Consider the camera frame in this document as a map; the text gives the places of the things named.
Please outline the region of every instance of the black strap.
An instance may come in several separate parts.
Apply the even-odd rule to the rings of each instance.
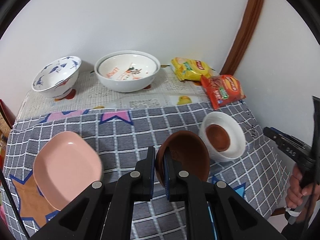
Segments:
[[[25,234],[26,238],[29,239],[30,236],[29,236],[29,234],[28,234],[28,232],[27,232],[27,230],[26,230],[26,227],[24,226],[24,224],[23,224],[23,222],[22,222],[22,219],[21,219],[21,217],[20,217],[20,215],[19,215],[17,206],[16,206],[16,204],[15,204],[13,198],[12,198],[12,195],[11,195],[11,192],[10,192],[10,190],[9,190],[8,184],[7,184],[7,182],[5,181],[5,178],[4,178],[4,175],[3,175],[3,172],[2,172],[1,169],[0,169],[0,181],[1,181],[1,183],[2,183],[2,186],[3,186],[3,188],[4,188],[4,191],[5,191],[6,195],[7,195],[7,197],[9,198],[9,202],[10,202],[10,205],[11,205],[11,207],[12,207],[12,209],[13,209],[14,215],[15,215],[16,218],[18,219],[19,225],[20,225],[23,233]]]

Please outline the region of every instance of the cable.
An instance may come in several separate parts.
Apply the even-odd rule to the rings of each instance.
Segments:
[[[19,215],[17,206],[16,206],[16,204],[15,204],[13,198],[12,198],[12,195],[11,195],[11,192],[10,192],[10,190],[9,190],[8,184],[7,184],[7,182],[5,181],[5,178],[4,178],[4,175],[3,175],[3,172],[2,172],[1,169],[0,169],[0,181],[1,181],[1,183],[2,183],[2,186],[3,186],[3,188],[4,188],[4,191],[5,191],[6,195],[7,195],[7,197],[9,198],[9,202],[10,202],[10,205],[11,205],[11,207],[12,207],[12,209],[13,209],[14,215],[15,215],[16,218],[18,219],[19,225],[20,225],[23,233],[25,234],[26,238],[29,239],[30,236],[29,236],[29,234],[28,234],[28,232],[27,232],[27,230],[26,230],[26,227],[24,226],[24,224],[23,224],[23,222],[22,222],[22,219],[21,219],[21,217],[20,217],[20,215]]]
[[[314,180],[313,180],[313,186],[312,186],[312,191],[311,191],[311,195],[310,195],[310,198],[309,198],[309,205],[308,205],[308,208],[307,208],[306,217],[304,219],[303,230],[302,230],[301,235],[300,235],[300,240],[302,240],[304,233],[307,231],[308,226],[309,226],[309,221],[310,221],[310,218],[311,218],[311,216],[309,217],[309,215],[310,215],[309,213],[310,213],[310,210],[311,210],[311,204],[312,204],[313,196],[314,196],[314,193],[315,193],[315,188],[316,188],[316,184],[317,184],[317,178],[319,176],[319,158],[320,158],[319,152],[320,152],[320,136],[318,136],[318,143],[317,143],[317,149],[316,149],[316,167],[315,167],[315,175],[314,175]]]

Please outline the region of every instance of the orange star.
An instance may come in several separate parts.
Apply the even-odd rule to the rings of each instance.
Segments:
[[[22,220],[33,220],[41,228],[48,222],[48,218],[56,215],[58,211],[47,202],[38,190],[32,171],[24,181],[12,175],[10,175],[10,179],[19,198],[19,213]]]

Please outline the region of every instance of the brown bowl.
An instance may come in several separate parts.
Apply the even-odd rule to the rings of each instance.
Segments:
[[[156,175],[162,186],[164,186],[163,158],[167,147],[170,149],[172,159],[181,162],[185,171],[196,175],[202,181],[207,181],[210,168],[207,147],[195,133],[178,131],[167,138],[156,155]]]

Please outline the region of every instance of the plaid tablecloth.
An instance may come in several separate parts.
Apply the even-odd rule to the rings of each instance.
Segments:
[[[70,130],[99,154],[104,166],[104,182],[116,181],[146,157],[148,146],[158,150],[170,134],[179,130],[198,134],[203,118],[212,111],[209,103],[194,103],[139,110],[87,110],[77,116],[69,111],[62,112],[65,117],[58,120],[48,121],[48,115],[19,120],[8,139],[4,175],[16,205],[24,205],[12,180],[24,183],[43,145],[57,133]],[[244,199],[268,218],[285,192],[289,173],[281,165],[274,144],[263,136],[244,102],[234,102],[219,111],[231,115],[240,124],[247,141],[246,151],[234,162],[212,161],[208,181],[224,180],[233,188],[242,185]],[[17,239],[25,239],[3,189],[2,193],[10,230]],[[33,218],[23,220],[30,235],[39,229]],[[131,239],[186,239],[185,223],[184,204],[169,203],[155,177],[153,200],[134,205]]]

